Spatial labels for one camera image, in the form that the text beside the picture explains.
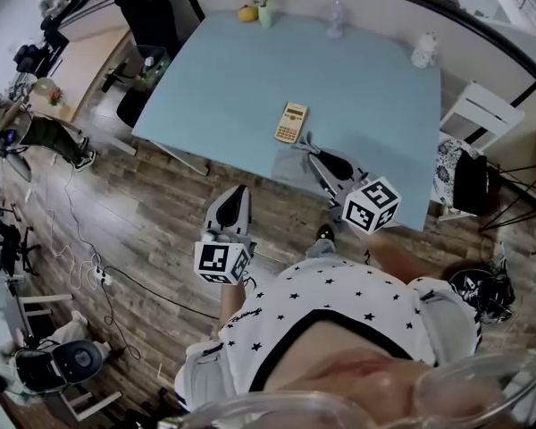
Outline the white dotted bottle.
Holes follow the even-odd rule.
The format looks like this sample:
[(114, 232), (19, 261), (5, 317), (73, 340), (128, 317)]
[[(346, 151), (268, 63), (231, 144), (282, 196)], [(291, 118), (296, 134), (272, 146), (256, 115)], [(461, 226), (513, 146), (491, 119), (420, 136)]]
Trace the white dotted bottle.
[(412, 64), (419, 69), (425, 69), (435, 64), (438, 41), (432, 32), (425, 32), (417, 41), (411, 54)]

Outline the person's leg in jeans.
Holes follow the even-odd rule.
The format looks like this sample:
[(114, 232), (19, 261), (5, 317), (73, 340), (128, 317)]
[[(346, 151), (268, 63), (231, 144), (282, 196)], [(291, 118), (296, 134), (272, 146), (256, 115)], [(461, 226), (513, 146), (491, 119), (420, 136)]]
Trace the person's leg in jeans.
[(306, 259), (337, 258), (337, 248), (330, 239), (318, 239), (305, 253)]

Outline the person's left forearm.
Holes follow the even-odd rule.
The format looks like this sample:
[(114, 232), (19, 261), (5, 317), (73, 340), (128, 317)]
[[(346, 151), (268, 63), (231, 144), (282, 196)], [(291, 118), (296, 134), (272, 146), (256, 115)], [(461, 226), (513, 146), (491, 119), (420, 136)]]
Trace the person's left forearm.
[(247, 294), (244, 282), (236, 285), (222, 285), (219, 327), (222, 328), (245, 303)]

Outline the black swivel chair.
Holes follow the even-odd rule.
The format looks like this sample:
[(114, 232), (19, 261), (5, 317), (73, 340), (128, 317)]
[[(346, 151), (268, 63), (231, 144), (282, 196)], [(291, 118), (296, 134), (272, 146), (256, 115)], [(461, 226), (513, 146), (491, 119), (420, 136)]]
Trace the black swivel chair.
[(102, 354), (92, 341), (70, 341), (18, 351), (14, 371), (28, 392), (47, 395), (84, 383), (99, 373), (103, 363)]

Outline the clear eyeglasses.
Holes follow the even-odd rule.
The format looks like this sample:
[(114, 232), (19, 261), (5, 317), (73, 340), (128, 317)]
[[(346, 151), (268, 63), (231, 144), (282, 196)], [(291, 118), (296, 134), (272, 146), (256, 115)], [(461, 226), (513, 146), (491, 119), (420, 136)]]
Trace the clear eyeglasses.
[(167, 417), (156, 429), (531, 429), (536, 350), (461, 359), (412, 386), (410, 409), (382, 422), (355, 402), (317, 391), (251, 393)]

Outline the white desk partition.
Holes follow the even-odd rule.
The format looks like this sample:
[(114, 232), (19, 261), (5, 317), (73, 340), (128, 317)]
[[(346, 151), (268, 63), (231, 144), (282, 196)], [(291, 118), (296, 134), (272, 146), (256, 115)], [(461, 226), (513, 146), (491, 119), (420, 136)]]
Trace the white desk partition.
[[(188, 19), (201, 22), (210, 13), (236, 12), (250, 0), (186, 0)], [(441, 69), (476, 80), (520, 105), (536, 90), (536, 61), (489, 23), (442, 0), (271, 0), (277, 13), (325, 18), (341, 3), (353, 26), (410, 46), (431, 32), (437, 39)]]

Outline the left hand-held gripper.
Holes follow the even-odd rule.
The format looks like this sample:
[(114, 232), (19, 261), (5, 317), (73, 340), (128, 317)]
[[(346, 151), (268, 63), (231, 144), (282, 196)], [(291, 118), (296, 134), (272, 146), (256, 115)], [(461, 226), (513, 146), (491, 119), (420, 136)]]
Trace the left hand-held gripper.
[(205, 231), (195, 243), (194, 255), (194, 272), (205, 282), (241, 282), (256, 246), (247, 235), (241, 235), (247, 234), (250, 211), (250, 191), (244, 185), (228, 189), (209, 206)]

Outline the light wooden desk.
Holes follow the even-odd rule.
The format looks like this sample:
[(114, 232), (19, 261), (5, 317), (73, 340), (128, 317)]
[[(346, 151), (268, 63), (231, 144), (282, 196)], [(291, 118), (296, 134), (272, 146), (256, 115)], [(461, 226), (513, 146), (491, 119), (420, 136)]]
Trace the light wooden desk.
[(60, 103), (50, 105), (47, 97), (34, 88), (29, 96), (30, 111), (72, 123), (131, 40), (131, 31), (124, 28), (69, 43), (46, 77), (60, 89)]

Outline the grey cloth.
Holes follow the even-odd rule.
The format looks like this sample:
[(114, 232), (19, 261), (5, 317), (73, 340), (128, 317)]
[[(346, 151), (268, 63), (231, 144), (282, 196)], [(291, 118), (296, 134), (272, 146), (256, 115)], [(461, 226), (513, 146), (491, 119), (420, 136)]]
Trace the grey cloth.
[(318, 156), (321, 149), (313, 143), (311, 131), (300, 137), (289, 149), (280, 150), (273, 162), (271, 178), (298, 188), (313, 187), (318, 183), (310, 156)]

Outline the floral seat cushion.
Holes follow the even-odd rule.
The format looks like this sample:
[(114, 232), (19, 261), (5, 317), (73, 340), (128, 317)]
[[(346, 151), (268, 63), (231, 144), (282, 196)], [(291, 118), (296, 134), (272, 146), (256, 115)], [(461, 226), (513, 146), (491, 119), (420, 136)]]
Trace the floral seat cushion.
[(460, 139), (447, 134), (440, 135), (435, 160), (435, 172), (431, 189), (431, 200), (449, 207), (453, 207), (455, 172), (458, 161), (463, 153), (472, 159), (478, 158), (482, 153), (476, 148)]

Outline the black bag with white print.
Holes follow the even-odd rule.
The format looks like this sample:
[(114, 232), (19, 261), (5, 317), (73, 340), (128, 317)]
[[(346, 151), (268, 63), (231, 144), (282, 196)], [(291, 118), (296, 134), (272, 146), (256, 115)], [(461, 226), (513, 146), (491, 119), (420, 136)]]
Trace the black bag with white print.
[(483, 324), (501, 324), (513, 312), (515, 291), (507, 272), (507, 260), (468, 267), (455, 272), (448, 280), (453, 290), (480, 316)]

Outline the white slatted stool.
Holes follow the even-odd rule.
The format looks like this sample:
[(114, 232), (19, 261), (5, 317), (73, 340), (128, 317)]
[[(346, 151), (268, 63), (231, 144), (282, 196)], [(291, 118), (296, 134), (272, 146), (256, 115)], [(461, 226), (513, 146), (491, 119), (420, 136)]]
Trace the white slatted stool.
[(440, 122), (440, 131), (484, 152), (522, 122), (525, 112), (471, 81)]

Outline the yellow calculator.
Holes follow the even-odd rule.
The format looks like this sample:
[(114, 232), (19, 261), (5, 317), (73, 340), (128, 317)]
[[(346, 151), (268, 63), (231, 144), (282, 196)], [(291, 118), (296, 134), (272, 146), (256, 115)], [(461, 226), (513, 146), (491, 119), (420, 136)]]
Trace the yellow calculator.
[(308, 115), (309, 108), (288, 102), (282, 112), (274, 137), (281, 143), (294, 144), (297, 142)]

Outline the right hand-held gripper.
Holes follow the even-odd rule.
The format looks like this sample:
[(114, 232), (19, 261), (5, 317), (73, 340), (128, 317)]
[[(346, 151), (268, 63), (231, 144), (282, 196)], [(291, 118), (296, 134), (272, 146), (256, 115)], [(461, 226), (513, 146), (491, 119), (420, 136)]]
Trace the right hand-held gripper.
[[(385, 177), (364, 177), (359, 166), (346, 158), (322, 150), (309, 155), (309, 164), (319, 184), (337, 203), (330, 210), (337, 226), (353, 226), (372, 235), (388, 225), (395, 217), (401, 196)], [(343, 190), (343, 182), (360, 180)]]

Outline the person's right forearm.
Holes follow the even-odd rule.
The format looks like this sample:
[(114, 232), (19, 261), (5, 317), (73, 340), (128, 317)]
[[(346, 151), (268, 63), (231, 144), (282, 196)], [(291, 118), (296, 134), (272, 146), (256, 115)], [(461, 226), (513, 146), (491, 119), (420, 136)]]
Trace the person's right forearm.
[(376, 232), (367, 238), (367, 248), (381, 269), (403, 283), (427, 276), (427, 266), (388, 235)]

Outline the black office chair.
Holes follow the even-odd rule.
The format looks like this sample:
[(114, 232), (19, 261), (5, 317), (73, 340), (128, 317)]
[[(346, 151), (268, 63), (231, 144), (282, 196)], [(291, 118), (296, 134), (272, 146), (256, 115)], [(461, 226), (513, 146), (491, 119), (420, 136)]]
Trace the black office chair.
[[(114, 0), (114, 2), (129, 24), (135, 48), (137, 45), (163, 46), (172, 62), (180, 51), (181, 42), (178, 38), (170, 0)], [(138, 74), (133, 78), (131, 87), (117, 107), (117, 116), (131, 128), (136, 125), (148, 99), (156, 88), (153, 90), (136, 88), (136, 78), (140, 73), (142, 64), (143, 58), (141, 57)]]
[(68, 44), (69, 39), (59, 31), (47, 31), (42, 46), (34, 44), (20, 46), (13, 58), (16, 64), (16, 71), (32, 74), (37, 78), (47, 76)]

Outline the white star-print shirt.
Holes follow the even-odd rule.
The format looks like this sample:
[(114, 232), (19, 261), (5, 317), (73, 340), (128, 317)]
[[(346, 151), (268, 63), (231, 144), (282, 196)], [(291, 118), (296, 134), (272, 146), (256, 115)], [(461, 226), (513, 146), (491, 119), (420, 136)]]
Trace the white star-print shirt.
[(479, 315), (446, 281), (404, 283), (369, 265), (311, 258), (252, 292), (220, 330), (235, 392), (262, 390), (288, 349), (319, 322), (430, 366), (470, 357), (482, 336)]

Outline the black bin with clutter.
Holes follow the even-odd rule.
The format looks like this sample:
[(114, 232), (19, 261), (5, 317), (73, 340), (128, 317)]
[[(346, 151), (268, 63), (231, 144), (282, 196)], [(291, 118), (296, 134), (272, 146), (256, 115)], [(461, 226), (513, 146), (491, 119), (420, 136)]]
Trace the black bin with clutter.
[(137, 49), (143, 64), (136, 78), (136, 88), (153, 90), (168, 69), (171, 58), (163, 46), (137, 45)]

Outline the grey harness vest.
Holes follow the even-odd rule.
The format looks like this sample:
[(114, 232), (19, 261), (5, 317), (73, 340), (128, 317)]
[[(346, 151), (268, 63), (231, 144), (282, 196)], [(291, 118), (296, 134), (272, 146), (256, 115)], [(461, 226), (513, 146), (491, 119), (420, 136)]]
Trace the grey harness vest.
[(175, 391), (188, 410), (215, 400), (239, 395), (233, 387), (222, 341), (195, 344), (188, 348), (186, 362), (175, 379)]

